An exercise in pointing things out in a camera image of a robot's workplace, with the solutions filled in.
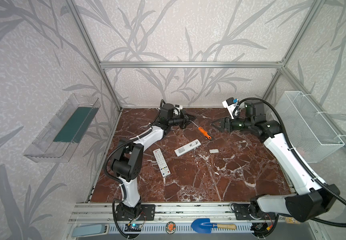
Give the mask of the orange handled screwdriver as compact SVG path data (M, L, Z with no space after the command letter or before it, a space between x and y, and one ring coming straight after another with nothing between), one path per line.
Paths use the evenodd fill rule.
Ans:
M207 132L204 128L198 126L194 121L191 121L191 122L198 128L198 130L199 130L208 140L210 140L210 141L213 140L213 137L212 137L212 135L211 135L209 132Z

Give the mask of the white remote control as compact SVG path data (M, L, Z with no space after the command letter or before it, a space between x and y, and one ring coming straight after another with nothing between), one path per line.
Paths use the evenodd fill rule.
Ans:
M178 149L175 150L175 153L178 157L195 150L197 147L201 146L201 142L199 140L194 140Z

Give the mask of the white battery cover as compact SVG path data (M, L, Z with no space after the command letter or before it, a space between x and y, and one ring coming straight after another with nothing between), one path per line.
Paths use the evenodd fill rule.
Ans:
M216 154L216 153L219 153L219 150L218 149L211 149L209 150L210 154Z

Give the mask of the white remote with coloured buttons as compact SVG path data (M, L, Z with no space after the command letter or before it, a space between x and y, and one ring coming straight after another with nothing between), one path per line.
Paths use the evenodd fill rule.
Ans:
M163 153L161 149L156 149L153 151L153 154L155 156L155 159L157 161L158 167L160 169L160 172L162 174L162 177L165 178L171 174L171 171L166 163L166 160L163 156Z

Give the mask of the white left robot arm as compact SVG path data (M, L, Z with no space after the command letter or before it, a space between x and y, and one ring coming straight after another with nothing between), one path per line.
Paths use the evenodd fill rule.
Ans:
M145 132L119 141L116 148L106 156L103 171L106 177L120 185L120 205L130 210L141 205L137 178L142 168L144 151L166 137L172 127L185 129L196 118L182 106L161 100L158 113Z

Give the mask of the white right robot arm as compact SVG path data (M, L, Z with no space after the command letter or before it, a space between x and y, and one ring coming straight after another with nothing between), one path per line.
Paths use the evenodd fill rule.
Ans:
M265 213L292 217L303 223L312 220L332 227L346 228L346 223L319 219L335 201L346 206L340 190L327 184L315 173L292 145L279 113L267 101L245 98L241 102L228 98L222 102L229 116L215 120L211 125L220 132L250 132L276 157L291 180L295 194L258 195L251 198L248 211L254 219Z

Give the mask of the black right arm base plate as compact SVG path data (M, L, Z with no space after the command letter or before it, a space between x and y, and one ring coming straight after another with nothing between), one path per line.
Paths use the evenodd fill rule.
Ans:
M276 219L275 213L264 213L251 204L231 204L231 210L235 214L237 220L269 220Z

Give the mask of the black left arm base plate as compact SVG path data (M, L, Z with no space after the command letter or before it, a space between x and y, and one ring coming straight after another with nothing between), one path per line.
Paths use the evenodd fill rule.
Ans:
M134 208L119 204L115 208L117 221L146 220L153 221L155 218L156 205L137 204Z

